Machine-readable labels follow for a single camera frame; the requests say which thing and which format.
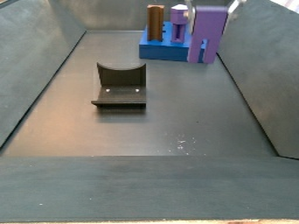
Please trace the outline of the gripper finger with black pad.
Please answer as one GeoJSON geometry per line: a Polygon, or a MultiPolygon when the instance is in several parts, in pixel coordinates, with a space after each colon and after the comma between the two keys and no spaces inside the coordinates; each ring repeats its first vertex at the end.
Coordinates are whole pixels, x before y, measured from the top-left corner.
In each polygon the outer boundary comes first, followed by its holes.
{"type": "Polygon", "coordinates": [[[187,18],[190,22],[190,33],[194,31],[194,22],[195,22],[195,7],[193,6],[193,0],[185,0],[185,3],[187,5],[187,18]]]}

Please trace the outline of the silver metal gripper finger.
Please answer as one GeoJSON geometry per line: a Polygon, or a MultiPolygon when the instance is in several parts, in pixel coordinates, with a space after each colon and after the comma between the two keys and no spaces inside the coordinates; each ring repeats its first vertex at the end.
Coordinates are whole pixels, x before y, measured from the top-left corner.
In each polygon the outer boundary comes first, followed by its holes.
{"type": "Polygon", "coordinates": [[[247,2],[247,0],[234,0],[230,7],[229,7],[229,22],[237,18],[237,9],[239,6],[242,6],[245,3],[247,2]]]}

